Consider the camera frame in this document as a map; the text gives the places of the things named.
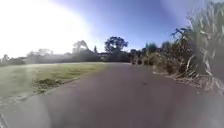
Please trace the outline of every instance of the sun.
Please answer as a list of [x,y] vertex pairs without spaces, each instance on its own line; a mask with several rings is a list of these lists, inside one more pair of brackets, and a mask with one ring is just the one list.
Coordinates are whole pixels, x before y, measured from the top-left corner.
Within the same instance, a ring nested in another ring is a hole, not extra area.
[[80,15],[46,0],[0,0],[0,19],[0,56],[39,48],[71,52],[75,41],[89,38]]

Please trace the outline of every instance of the blue sky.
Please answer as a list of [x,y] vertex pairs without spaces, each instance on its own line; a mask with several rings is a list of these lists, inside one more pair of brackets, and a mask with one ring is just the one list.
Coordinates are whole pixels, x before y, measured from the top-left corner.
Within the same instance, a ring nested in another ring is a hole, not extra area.
[[78,13],[91,27],[92,38],[105,41],[121,36],[130,48],[146,42],[158,45],[171,40],[175,28],[186,26],[186,15],[195,9],[195,0],[56,0]]
[[188,24],[187,12],[203,0],[0,0],[0,57],[25,56],[47,48],[71,52],[85,40],[90,49],[104,51],[110,36],[129,47],[171,40],[175,28]]

